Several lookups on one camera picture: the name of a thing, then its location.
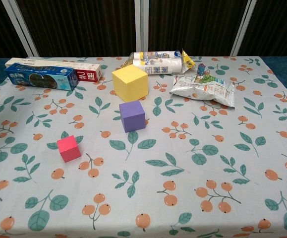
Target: snack bag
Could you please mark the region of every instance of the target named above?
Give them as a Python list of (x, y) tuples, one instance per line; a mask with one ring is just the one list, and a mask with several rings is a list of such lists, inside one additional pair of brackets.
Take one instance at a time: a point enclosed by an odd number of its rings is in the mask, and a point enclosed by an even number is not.
[(174, 76), (170, 93), (194, 100), (214, 100), (234, 107), (234, 85), (211, 75)]

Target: berry pattern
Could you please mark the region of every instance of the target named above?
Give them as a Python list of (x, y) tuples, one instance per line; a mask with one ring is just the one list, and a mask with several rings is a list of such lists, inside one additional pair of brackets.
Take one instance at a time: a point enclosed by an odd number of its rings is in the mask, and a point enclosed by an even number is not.
[[(111, 72), (126, 59), (48, 58), (102, 64), (73, 91), (2, 83), (0, 238), (287, 238), (287, 89), (264, 62), (192, 57), (234, 84), (235, 108), (149, 75), (147, 126), (124, 133)], [(69, 135), (81, 157), (65, 163)]]

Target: purple cube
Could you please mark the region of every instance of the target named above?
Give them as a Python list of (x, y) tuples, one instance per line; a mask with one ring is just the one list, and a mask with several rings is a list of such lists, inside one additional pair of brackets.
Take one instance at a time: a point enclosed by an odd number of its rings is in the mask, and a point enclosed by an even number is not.
[(125, 132), (145, 128), (145, 113), (139, 101), (119, 104), (119, 109)]

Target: yellow cube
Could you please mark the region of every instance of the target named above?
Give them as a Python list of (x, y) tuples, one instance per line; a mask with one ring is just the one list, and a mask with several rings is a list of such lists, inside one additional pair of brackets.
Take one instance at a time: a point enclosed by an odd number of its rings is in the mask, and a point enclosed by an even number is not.
[(148, 74), (136, 66), (131, 64), (112, 74), (115, 93), (125, 102), (148, 95)]

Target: red label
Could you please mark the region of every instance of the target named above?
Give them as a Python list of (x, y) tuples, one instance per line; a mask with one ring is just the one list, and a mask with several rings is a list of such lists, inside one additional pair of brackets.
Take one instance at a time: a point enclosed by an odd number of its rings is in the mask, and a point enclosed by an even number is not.
[(81, 70), (76, 69), (77, 78), (79, 81), (97, 82), (98, 77), (94, 70)]

